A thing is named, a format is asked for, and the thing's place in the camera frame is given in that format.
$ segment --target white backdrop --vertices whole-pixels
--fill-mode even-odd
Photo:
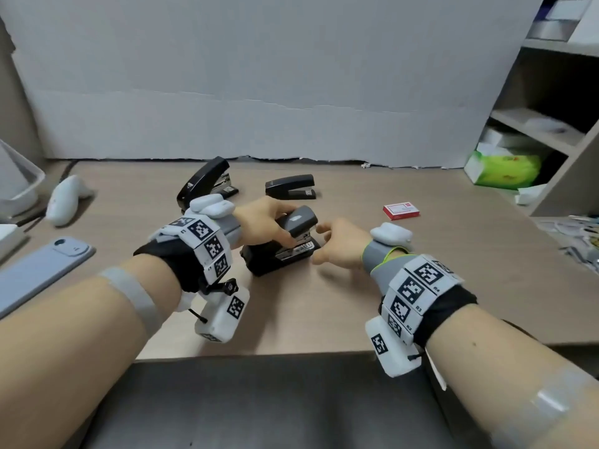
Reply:
[[[464,165],[541,0],[2,0],[47,155]]]

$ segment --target red and white box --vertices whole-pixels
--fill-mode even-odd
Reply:
[[[383,211],[391,220],[407,219],[420,215],[420,211],[409,202],[385,205]]]

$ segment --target black wristband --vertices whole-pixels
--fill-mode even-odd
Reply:
[[[198,292],[204,269],[199,264],[193,249],[180,239],[164,242],[157,242],[154,239],[133,252],[134,256],[139,254],[161,258],[171,268],[184,292]]]
[[[476,304],[476,296],[470,293],[461,285],[450,288],[444,294],[439,296],[435,302],[428,308],[422,317],[422,321],[414,333],[414,342],[423,348],[430,339],[433,332],[437,330],[443,322],[451,317],[454,312],[468,304]],[[383,300],[378,306],[380,314]]]

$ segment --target hand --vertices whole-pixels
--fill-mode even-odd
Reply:
[[[231,248],[264,244],[273,240],[289,249],[295,247],[296,243],[291,234],[282,229],[275,219],[296,209],[297,206],[292,203],[275,200],[268,196],[237,207],[233,214],[241,224],[241,238],[239,245],[231,246]]]
[[[326,244],[314,252],[312,263],[330,262],[346,269],[362,267],[362,252],[373,240],[367,231],[344,218],[318,224],[316,233],[325,234]]]

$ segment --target person's left hand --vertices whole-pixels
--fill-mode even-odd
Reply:
[[[289,249],[295,247],[296,242],[291,234],[282,229],[275,222],[275,219],[296,209],[297,206],[292,203],[268,196],[238,206],[233,215],[241,224],[241,237],[238,245],[231,246],[231,248],[237,249],[246,244],[264,244],[268,241],[277,241],[280,245]]]

